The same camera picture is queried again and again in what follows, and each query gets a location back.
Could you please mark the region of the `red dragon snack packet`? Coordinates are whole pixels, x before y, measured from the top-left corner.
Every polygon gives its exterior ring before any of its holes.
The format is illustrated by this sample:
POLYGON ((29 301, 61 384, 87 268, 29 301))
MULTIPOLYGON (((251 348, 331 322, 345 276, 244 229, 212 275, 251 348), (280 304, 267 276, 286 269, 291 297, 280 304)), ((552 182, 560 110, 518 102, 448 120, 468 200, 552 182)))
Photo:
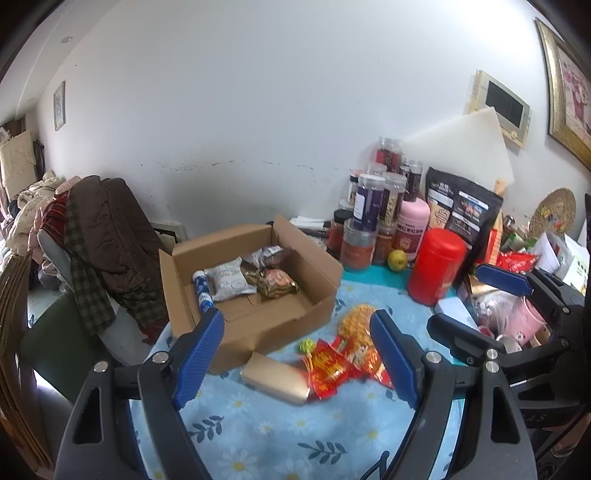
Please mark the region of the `red dragon snack packet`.
POLYGON ((360 346, 356 349, 353 353, 353 364, 377 383, 387 388, 393 387, 391 377, 374 346, 360 346))

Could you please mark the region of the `yellow waffle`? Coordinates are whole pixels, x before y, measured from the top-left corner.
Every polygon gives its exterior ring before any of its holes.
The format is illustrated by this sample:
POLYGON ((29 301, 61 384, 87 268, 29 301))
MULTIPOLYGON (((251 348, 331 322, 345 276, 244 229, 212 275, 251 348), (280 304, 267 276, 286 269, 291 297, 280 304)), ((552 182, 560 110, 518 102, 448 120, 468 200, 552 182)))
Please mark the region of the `yellow waffle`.
POLYGON ((356 346, 369 347, 373 345, 370 337, 370 318, 376 309, 369 304, 360 304, 342 318, 339 323, 339 336, 346 340, 352 340, 356 346))

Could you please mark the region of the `large red snack bag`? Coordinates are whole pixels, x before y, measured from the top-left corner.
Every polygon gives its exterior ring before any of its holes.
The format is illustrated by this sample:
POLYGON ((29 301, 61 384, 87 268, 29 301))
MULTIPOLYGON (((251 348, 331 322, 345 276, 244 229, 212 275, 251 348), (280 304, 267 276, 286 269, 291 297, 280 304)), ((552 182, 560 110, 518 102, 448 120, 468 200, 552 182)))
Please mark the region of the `large red snack bag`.
POLYGON ((301 355, 301 360, 308 372, 308 387, 318 400, 335 396, 349 380, 363 380, 363 372, 336 352, 332 342, 318 339, 315 351, 301 355))

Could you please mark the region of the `green yellow lollipop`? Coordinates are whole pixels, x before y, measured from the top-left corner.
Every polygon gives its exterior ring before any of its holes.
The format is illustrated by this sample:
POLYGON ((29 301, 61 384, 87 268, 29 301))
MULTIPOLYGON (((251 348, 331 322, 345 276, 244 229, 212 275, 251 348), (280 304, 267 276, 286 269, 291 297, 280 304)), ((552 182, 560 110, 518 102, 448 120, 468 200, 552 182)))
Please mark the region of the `green yellow lollipop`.
POLYGON ((317 346, 317 342, 314 339, 304 338, 298 343, 297 349, 301 355, 311 355, 315 351, 315 346, 317 346))

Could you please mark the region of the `small gold cardboard box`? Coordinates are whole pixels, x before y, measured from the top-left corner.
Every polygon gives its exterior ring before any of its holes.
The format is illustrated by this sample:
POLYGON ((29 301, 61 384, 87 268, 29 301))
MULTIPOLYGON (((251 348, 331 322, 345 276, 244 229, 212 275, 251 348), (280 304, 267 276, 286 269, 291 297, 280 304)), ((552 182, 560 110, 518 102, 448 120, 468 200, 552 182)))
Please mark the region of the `small gold cardboard box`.
POLYGON ((294 405, 308 401, 308 372, 253 352, 240 372, 242 382, 266 395, 294 405))

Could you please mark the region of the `blue white tablet tube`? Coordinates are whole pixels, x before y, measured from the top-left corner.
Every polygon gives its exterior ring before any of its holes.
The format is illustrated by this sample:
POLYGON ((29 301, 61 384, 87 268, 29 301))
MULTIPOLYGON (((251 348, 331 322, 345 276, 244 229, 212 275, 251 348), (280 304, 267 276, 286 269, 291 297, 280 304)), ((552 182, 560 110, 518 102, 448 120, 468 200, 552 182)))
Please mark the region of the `blue white tablet tube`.
POLYGON ((211 291, 209 291, 207 275, 204 270, 197 270, 192 275, 192 282, 197 297, 197 307, 201 314, 205 314, 214 307, 211 291))

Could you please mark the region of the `white bread snack bag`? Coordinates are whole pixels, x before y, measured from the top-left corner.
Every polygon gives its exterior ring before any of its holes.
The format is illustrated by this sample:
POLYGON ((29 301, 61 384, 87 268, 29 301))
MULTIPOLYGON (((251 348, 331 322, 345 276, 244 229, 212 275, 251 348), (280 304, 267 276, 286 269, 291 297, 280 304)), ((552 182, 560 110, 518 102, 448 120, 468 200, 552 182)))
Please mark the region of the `white bread snack bag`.
POLYGON ((215 303, 224 302, 242 295, 256 293, 256 287, 249 285, 242 274, 242 257, 205 270, 212 285, 212 299, 215 303))

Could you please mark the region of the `peanut snack bag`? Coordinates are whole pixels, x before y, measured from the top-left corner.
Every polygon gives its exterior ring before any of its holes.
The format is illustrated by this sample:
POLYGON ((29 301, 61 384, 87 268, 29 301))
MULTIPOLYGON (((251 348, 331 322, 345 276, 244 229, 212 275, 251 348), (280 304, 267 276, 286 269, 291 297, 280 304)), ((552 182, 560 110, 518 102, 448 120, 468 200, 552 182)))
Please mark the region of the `peanut snack bag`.
POLYGON ((297 294, 297 282, 291 279, 286 271, 278 268, 254 270, 242 268, 249 285, 256 287, 260 295, 266 299, 277 299, 288 294, 297 294))

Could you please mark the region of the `silver purple snack bag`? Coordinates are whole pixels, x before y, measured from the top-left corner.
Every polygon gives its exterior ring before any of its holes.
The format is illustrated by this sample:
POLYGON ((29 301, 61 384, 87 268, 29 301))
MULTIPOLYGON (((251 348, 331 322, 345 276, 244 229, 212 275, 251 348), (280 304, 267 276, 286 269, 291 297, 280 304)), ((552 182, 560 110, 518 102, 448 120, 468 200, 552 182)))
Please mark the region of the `silver purple snack bag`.
POLYGON ((256 270, 276 268, 290 257, 291 250, 278 245, 264 246, 242 257, 247 265, 256 270))

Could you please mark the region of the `red long snack packet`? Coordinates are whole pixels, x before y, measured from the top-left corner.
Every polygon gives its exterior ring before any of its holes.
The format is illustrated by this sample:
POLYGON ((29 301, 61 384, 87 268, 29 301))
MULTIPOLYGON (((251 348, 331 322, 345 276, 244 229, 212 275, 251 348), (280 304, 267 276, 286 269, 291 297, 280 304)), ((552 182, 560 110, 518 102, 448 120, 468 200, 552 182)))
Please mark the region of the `red long snack packet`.
POLYGON ((360 355, 363 354, 362 345, 354 338, 345 338, 341 335, 335 337, 332 342, 332 347, 342 357, 345 357, 349 363, 352 363, 356 367, 361 365, 360 355))

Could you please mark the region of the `nut filled clear jar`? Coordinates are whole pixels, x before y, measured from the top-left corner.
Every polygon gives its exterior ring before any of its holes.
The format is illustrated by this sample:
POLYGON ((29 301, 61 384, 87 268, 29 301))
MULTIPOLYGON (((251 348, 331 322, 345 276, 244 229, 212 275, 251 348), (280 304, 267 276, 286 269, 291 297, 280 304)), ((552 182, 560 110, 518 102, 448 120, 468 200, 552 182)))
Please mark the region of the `nut filled clear jar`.
POLYGON ((391 227, 396 220, 398 203, 406 192, 407 178, 398 173, 386 172, 383 176, 385 187, 381 206, 380 221, 391 227))

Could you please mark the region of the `purple label clear jar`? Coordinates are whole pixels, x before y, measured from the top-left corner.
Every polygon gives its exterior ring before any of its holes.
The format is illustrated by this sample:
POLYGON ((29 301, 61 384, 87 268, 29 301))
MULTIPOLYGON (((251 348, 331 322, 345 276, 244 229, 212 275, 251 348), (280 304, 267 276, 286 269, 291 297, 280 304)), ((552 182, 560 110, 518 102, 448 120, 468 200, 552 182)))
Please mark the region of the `purple label clear jar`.
POLYGON ((373 174, 359 176, 353 204, 353 227, 367 232, 377 229, 385 185, 384 177, 373 174))

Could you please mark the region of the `brown jacket on chair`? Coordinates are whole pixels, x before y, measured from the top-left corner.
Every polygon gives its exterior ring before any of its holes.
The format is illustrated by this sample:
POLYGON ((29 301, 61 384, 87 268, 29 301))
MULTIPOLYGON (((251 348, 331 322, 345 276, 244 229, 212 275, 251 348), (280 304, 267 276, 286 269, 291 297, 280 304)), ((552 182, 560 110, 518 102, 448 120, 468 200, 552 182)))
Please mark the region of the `brown jacket on chair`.
POLYGON ((123 307, 153 344, 168 313, 159 267, 164 247, 121 178, 87 176, 70 190, 78 204, 90 263, 109 301, 123 307))

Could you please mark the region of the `wall thermostat panel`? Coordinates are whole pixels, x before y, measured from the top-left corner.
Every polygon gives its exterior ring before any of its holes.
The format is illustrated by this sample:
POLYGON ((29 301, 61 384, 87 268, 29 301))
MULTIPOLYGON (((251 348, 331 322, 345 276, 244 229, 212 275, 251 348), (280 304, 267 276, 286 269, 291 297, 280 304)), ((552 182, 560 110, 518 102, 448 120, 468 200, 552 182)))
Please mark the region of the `wall thermostat panel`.
POLYGON ((503 135, 524 148, 531 123, 531 107, 512 90, 483 70, 475 74, 468 112, 493 108, 503 135))

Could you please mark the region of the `small wall picture frame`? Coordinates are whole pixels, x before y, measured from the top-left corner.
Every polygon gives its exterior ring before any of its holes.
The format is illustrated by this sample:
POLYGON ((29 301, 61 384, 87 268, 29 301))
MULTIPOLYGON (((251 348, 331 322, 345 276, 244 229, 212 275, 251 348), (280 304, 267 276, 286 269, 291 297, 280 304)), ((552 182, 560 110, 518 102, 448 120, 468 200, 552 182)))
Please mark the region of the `small wall picture frame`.
POLYGON ((53 94, 53 122, 55 131, 59 131, 66 123, 64 81, 58 85, 53 94))

